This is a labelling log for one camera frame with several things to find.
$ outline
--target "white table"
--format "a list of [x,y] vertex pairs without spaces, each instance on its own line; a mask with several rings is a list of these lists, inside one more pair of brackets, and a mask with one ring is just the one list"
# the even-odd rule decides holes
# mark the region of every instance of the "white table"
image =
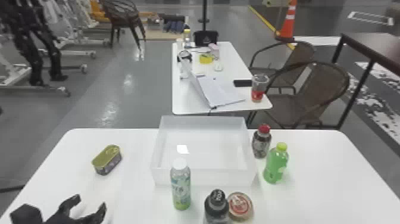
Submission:
[[[204,73],[207,76],[217,77],[219,80],[233,85],[235,79],[251,79],[252,74],[248,70],[238,52],[230,42],[218,42],[220,47],[220,61],[224,67],[222,71],[214,70],[214,63],[203,65],[199,62],[199,53],[208,47],[191,49],[193,55],[192,70],[194,73]],[[172,113],[175,115],[205,114],[210,108],[199,96],[188,79],[180,79],[180,69],[177,57],[177,44],[172,44]],[[237,88],[246,100],[235,104],[225,105],[212,110],[212,113],[266,110],[272,107],[266,96],[259,103],[251,101],[251,87]]]
[[[213,187],[193,187],[192,205],[177,211],[171,189],[154,185],[150,160],[157,129],[75,129],[64,135],[12,202],[9,213],[24,203],[52,215],[60,202],[80,193],[72,217],[89,214],[102,201],[110,223],[202,223],[203,203]],[[270,185],[261,174],[265,160],[256,160],[259,174],[242,191],[254,204],[249,223],[399,223],[400,201],[350,140],[335,130],[272,130],[273,144],[285,141],[290,154],[283,180]],[[123,160],[108,175],[90,164],[104,146],[117,144]]]

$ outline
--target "red bottle cap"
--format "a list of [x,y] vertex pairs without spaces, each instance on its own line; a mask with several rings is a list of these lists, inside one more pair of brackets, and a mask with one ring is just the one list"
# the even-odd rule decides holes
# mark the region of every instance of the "red bottle cap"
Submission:
[[262,124],[258,127],[258,130],[263,134],[267,134],[270,133],[271,127],[269,125]]

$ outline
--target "phone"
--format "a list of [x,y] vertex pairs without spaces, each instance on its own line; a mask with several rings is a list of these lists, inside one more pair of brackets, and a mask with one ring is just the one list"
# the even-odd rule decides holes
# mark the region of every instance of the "phone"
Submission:
[[250,87],[251,79],[236,79],[233,81],[235,87]]

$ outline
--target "white plastic tray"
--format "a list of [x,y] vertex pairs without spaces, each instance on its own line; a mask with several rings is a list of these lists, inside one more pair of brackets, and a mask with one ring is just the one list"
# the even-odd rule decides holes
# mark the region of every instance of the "white plastic tray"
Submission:
[[187,160],[192,185],[250,186],[256,174],[242,117],[163,116],[151,161],[156,184],[170,184],[178,157]]

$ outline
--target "brown chair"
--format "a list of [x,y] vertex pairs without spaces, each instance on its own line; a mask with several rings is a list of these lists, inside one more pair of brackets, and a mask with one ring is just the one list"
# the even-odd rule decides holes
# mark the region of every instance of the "brown chair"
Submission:
[[[301,63],[301,62],[313,60],[315,48],[310,43],[303,42],[303,41],[293,41],[291,43],[297,43],[297,46],[292,51],[289,58],[286,60],[284,67],[291,65],[291,64],[295,64],[295,63]],[[250,62],[250,66],[249,66],[250,72],[252,74],[264,73],[267,76],[271,76],[272,74],[274,74],[277,71],[277,69],[253,67],[255,57],[263,51],[274,48],[276,46],[286,45],[286,44],[287,43],[279,42],[279,43],[275,43],[275,44],[267,46],[263,49],[258,50],[251,58],[251,62]],[[282,74],[281,76],[279,76],[278,79],[276,79],[276,81],[274,82],[274,85],[271,87],[278,88],[279,93],[282,93],[282,88],[290,88],[293,90],[293,94],[296,94],[296,88],[293,86],[293,84],[297,81],[297,79],[299,78],[301,73],[304,71],[305,67],[306,66],[302,66],[297,69],[288,71],[285,74]]]
[[[296,63],[277,71],[268,88],[274,85],[279,76],[302,66],[310,66],[312,71],[297,94],[267,95],[273,107],[265,112],[281,128],[295,129],[299,125],[306,125],[308,128],[315,124],[323,128],[320,116],[349,86],[349,75],[342,68],[332,63],[312,61]],[[249,117],[249,124],[254,117],[255,112]]]
[[137,47],[140,49],[140,41],[135,28],[140,28],[145,41],[146,32],[140,20],[139,10],[132,0],[101,0],[101,4],[103,5],[105,16],[111,22],[110,47],[113,47],[115,30],[117,31],[117,41],[119,42],[121,28],[128,27],[132,32]]

